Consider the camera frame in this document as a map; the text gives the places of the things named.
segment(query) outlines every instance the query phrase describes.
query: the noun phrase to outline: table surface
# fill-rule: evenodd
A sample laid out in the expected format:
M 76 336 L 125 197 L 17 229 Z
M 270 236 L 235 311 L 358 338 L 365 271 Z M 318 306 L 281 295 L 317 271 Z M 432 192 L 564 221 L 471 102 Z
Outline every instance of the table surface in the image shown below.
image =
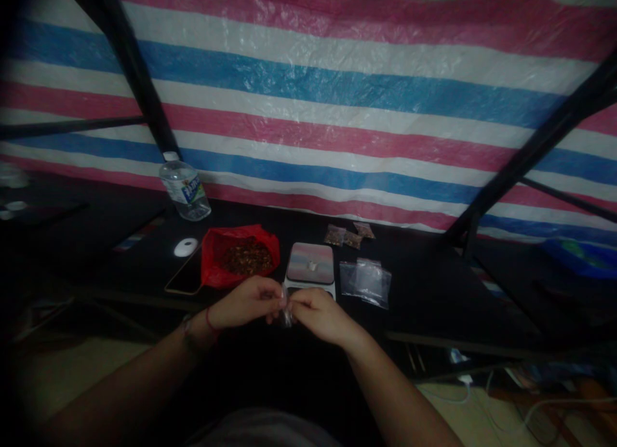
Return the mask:
M 180 218 L 163 191 L 37 174 L 33 186 L 87 207 L 38 227 L 22 243 L 50 265 L 85 282 L 79 294 L 160 308 L 198 311 L 225 294 L 202 288 L 199 294 L 170 294 L 164 287 L 185 262 L 173 255 L 177 243 L 200 240 L 210 227 L 262 224 L 277 235 L 280 266 L 272 277 L 283 281 L 291 247 L 297 241 L 323 243 L 328 224 L 354 231 L 352 221 L 298 211 L 212 200 L 212 214 L 200 222 Z M 111 248 L 165 211 L 166 220 L 123 253 Z M 361 250 L 333 247 L 337 301 L 376 337 L 514 358 L 537 356 L 542 345 L 512 322 L 500 301 L 482 284 L 440 234 L 372 224 L 376 240 Z M 9 225 L 3 225 L 5 234 Z M 379 260 L 392 273 L 389 310 L 341 295 L 340 261 Z
M 478 240 L 474 255 L 556 351 L 615 336 L 617 281 L 576 275 L 538 245 Z
M 221 200 L 212 200 L 211 205 L 212 214 L 200 222 L 185 221 L 170 211 L 163 225 L 102 267 L 92 278 L 97 288 L 89 291 L 106 299 L 197 311 L 224 292 L 208 287 L 193 296 L 164 291 L 186 260 L 173 255 L 180 240 L 200 240 L 210 227 L 261 224 L 280 241 L 281 263 L 272 277 L 283 281 L 295 242 L 323 243 L 328 224 L 353 231 L 352 222 L 340 218 Z M 333 247 L 337 301 L 363 326 L 385 330 L 396 340 L 496 355 L 522 357 L 539 350 L 439 234 L 371 226 L 376 240 L 363 240 L 360 251 Z M 379 260 L 392 273 L 389 311 L 341 295 L 338 264 L 358 257 Z
M 32 173 L 30 180 L 25 188 L 6 189 L 3 198 L 22 200 L 31 207 L 53 207 L 67 201 L 81 207 L 40 226 L 4 222 L 5 241 L 11 238 L 16 249 L 28 250 L 30 256 L 69 275 L 101 261 L 169 205 L 167 196 L 155 190 L 45 173 Z

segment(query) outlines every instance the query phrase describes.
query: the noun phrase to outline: plastic tarp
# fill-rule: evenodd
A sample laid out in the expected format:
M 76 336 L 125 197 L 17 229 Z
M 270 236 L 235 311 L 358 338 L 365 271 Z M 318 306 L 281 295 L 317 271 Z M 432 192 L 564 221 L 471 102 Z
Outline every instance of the plastic tarp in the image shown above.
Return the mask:
M 614 48 L 617 0 L 122 0 L 210 197 L 444 231 Z M 139 114 L 73 0 L 34 0 L 4 123 Z M 617 109 L 529 177 L 617 210 Z M 26 169 L 163 189 L 142 126 L 4 142 Z M 617 246 L 617 226 L 518 185 L 480 233 Z

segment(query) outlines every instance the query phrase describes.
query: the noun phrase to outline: person's lap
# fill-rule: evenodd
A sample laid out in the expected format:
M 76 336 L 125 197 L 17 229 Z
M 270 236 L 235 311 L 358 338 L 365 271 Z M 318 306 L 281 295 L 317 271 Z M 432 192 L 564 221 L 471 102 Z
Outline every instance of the person's lap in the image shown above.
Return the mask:
M 343 444 L 382 444 L 344 353 L 300 326 L 263 322 L 219 338 L 155 420 L 148 442 L 180 445 L 204 425 L 246 407 L 304 417 Z

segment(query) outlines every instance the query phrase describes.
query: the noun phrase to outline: bottle label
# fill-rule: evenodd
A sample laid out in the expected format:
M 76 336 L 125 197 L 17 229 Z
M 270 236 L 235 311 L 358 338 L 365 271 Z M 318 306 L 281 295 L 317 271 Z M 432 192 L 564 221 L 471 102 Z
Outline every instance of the bottle label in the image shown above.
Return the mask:
M 191 204 L 195 200 L 206 196 L 199 176 L 195 176 L 192 180 L 163 180 L 163 184 L 171 199 L 178 203 Z

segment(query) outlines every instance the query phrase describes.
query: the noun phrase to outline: tile floor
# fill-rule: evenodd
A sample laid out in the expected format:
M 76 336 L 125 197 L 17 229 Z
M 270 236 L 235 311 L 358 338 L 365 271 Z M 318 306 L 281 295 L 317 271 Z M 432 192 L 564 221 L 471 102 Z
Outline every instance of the tile floor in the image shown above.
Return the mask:
M 81 344 L 56 351 L 26 352 L 21 358 L 24 400 L 36 421 L 43 421 L 64 407 L 81 392 L 120 365 L 147 349 L 145 344 L 91 337 Z M 462 399 L 465 389 L 440 384 L 425 384 L 421 388 L 449 399 Z M 537 447 L 540 444 L 521 430 L 516 434 L 500 432 L 489 420 L 487 408 L 504 430 L 520 426 L 515 407 L 488 399 L 483 389 L 473 388 L 472 397 L 464 405 L 453 405 L 427 396 L 439 410 L 466 447 Z M 541 417 L 534 419 L 534 432 L 542 439 L 551 439 L 554 428 Z M 568 426 L 585 447 L 606 447 L 602 438 L 578 417 L 568 418 Z M 559 439 L 556 447 L 568 447 Z

